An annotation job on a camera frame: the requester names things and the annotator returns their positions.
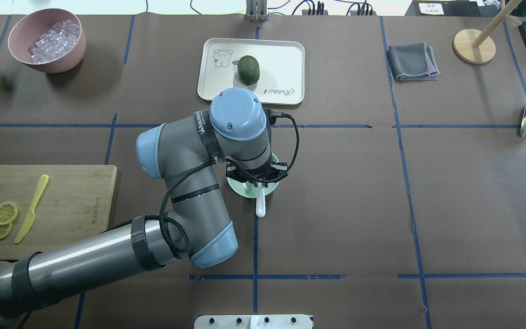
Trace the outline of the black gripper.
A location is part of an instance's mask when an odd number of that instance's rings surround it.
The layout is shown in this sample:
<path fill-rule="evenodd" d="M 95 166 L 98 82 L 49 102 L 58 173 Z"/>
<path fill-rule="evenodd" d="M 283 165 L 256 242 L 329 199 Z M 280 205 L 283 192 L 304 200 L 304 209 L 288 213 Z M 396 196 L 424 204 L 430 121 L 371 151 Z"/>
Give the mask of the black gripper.
<path fill-rule="evenodd" d="M 263 165 L 256 170 L 247 170 L 241 167 L 234 160 L 226 160 L 226 177 L 240 183 L 263 183 L 267 186 L 271 183 L 277 183 L 284 179 L 289 172 L 289 166 L 285 162 L 271 162 Z"/>

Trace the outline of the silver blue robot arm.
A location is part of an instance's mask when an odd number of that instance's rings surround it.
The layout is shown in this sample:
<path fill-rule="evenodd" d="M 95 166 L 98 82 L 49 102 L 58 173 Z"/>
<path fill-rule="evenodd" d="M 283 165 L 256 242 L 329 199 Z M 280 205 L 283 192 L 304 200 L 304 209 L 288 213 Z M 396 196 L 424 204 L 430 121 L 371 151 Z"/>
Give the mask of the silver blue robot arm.
<path fill-rule="evenodd" d="M 232 257 L 232 220 L 213 166 L 256 187 L 284 179 L 292 165 L 272 158 L 271 126 L 289 114 L 265 109 L 246 88 L 222 91 L 206 110 L 140 134 L 144 172 L 167 186 L 159 213 L 140 215 L 84 241 L 0 261 L 0 328 L 65 298 L 188 258 L 198 269 Z"/>

